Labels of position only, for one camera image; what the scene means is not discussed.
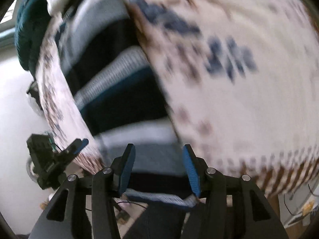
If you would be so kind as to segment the striped navy teal knit sweater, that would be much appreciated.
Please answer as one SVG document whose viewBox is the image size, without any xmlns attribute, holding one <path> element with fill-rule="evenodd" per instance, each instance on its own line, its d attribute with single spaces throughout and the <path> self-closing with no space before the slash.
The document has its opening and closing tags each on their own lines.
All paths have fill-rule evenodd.
<svg viewBox="0 0 319 239">
<path fill-rule="evenodd" d="M 131 199 L 196 205 L 182 148 L 123 0 L 66 0 L 55 35 L 59 64 L 105 165 L 134 144 L 132 172 L 165 192 L 130 189 Z"/>
</svg>

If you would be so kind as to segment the cream floral fleece blanket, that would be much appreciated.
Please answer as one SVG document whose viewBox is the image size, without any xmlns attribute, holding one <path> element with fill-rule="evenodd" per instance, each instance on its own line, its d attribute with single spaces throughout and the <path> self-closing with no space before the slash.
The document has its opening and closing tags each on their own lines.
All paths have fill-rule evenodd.
<svg viewBox="0 0 319 239">
<path fill-rule="evenodd" d="M 318 176 L 318 31 L 305 0 L 123 0 L 179 144 L 267 196 Z M 36 78 L 55 144 L 88 146 L 74 162 L 106 166 L 59 64 L 51 16 Z"/>
</svg>

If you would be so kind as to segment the dark teal garment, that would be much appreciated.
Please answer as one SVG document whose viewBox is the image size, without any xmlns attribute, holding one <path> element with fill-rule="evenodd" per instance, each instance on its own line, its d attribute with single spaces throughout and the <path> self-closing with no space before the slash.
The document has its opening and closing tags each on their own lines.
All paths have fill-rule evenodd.
<svg viewBox="0 0 319 239">
<path fill-rule="evenodd" d="M 22 0 L 16 18 L 15 47 L 21 67 L 33 77 L 50 20 L 46 0 Z"/>
</svg>

